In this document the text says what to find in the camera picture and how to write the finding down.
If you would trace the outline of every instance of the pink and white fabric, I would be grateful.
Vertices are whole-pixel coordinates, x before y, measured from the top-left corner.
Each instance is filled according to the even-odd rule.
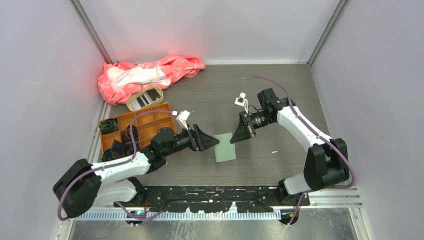
[[[103,63],[98,90],[111,105],[125,104],[131,95],[150,86],[168,88],[182,77],[194,77],[205,64],[198,57],[168,55],[156,62],[134,64],[128,61]]]

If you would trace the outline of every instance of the green sticky note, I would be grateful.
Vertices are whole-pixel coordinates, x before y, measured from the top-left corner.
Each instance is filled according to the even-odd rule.
[[[230,139],[233,137],[231,132],[213,135],[213,137],[219,140],[214,147],[217,163],[236,159],[236,145],[230,143]]]

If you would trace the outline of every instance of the white cable connector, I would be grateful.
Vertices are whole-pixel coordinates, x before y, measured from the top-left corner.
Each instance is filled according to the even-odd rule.
[[[183,128],[189,130],[189,127],[187,126],[187,119],[190,116],[190,112],[187,110],[182,110],[178,116],[176,116],[176,122]]]
[[[246,93],[240,92],[240,95],[235,98],[234,104],[242,106],[246,113],[248,112],[248,100],[246,99]]]

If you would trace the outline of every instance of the green paper square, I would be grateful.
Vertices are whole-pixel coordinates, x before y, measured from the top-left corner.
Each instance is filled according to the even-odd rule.
[[[214,147],[215,161],[217,163],[236,159],[236,145],[230,143],[233,137],[231,132],[213,135],[213,137],[219,140],[219,143]]]

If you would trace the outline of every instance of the red cloth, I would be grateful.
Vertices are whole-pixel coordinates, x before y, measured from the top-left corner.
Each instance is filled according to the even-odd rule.
[[[98,90],[102,98],[110,105],[125,104],[131,95],[141,92],[144,88],[150,86],[158,86],[161,89],[166,89],[170,85],[163,85],[159,83],[149,83],[141,86],[137,83],[129,83],[123,86],[119,91],[116,91],[112,87],[111,80],[108,78],[107,71],[112,67],[117,67],[122,70],[130,70],[135,67],[143,69],[152,69],[160,67],[160,70],[166,75],[166,78],[170,80],[172,85],[182,77],[191,78],[205,68],[205,64],[198,57],[184,57],[176,55],[168,55],[156,62],[146,62],[141,64],[134,64],[128,61],[108,64],[103,63],[103,74],[98,77]]]

